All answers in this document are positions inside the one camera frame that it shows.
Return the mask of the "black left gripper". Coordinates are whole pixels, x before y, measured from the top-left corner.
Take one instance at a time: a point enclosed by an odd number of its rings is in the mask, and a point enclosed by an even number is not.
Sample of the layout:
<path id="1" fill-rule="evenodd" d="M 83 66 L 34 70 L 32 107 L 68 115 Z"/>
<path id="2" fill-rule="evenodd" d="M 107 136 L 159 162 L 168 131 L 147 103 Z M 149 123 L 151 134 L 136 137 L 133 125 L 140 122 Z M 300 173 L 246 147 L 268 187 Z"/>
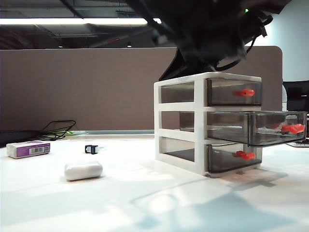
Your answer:
<path id="1" fill-rule="evenodd" d="M 267 35 L 271 0 L 179 0 L 164 14 L 167 37 L 177 45 L 170 70 L 227 70 Z"/>

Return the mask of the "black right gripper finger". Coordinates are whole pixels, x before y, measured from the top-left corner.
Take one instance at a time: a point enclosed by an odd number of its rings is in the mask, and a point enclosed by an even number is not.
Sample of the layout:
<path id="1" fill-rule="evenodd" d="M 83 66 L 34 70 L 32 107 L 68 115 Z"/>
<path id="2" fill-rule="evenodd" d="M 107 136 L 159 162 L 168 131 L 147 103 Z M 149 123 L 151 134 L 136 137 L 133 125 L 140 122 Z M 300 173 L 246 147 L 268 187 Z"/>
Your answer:
<path id="1" fill-rule="evenodd" d="M 193 65 L 185 61 L 181 51 L 177 48 L 176 55 L 159 80 L 169 80 L 190 75 Z"/>

